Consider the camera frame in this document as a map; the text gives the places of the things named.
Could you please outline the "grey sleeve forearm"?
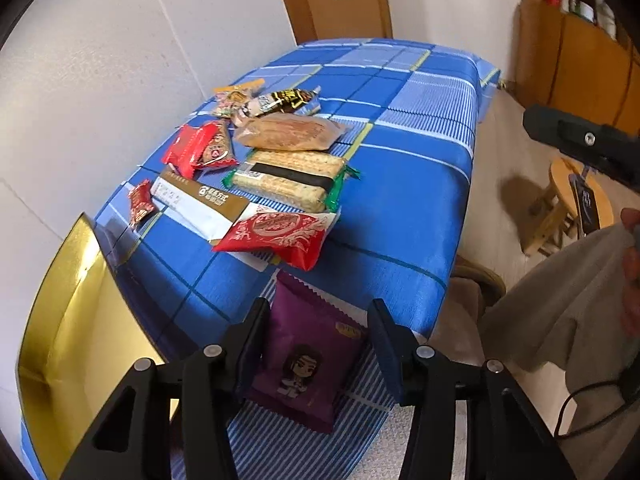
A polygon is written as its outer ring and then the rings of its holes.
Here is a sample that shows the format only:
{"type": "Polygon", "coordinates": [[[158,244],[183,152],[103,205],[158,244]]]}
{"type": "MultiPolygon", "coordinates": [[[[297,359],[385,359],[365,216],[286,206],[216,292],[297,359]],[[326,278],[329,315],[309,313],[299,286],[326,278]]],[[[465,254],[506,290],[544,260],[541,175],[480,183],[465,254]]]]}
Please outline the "grey sleeve forearm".
{"type": "Polygon", "coordinates": [[[639,430],[639,405],[624,408],[614,384],[639,351],[620,322],[632,244],[621,224],[594,232],[538,264],[480,320],[489,359],[564,372],[577,399],[572,436],[560,447],[579,479],[605,478],[639,430]]]}

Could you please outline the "person right hand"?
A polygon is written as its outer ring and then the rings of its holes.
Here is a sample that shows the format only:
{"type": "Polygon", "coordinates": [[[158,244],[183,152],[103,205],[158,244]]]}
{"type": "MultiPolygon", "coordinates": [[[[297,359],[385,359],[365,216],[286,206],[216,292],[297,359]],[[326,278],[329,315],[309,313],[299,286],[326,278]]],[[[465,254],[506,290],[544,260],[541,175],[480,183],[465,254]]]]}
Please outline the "person right hand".
{"type": "MultiPolygon", "coordinates": [[[[639,226],[638,209],[623,208],[620,212],[620,221],[631,234],[639,226]]],[[[639,337],[639,251],[634,246],[626,249],[623,258],[623,272],[625,285],[623,289],[622,326],[627,335],[639,337]]]]}

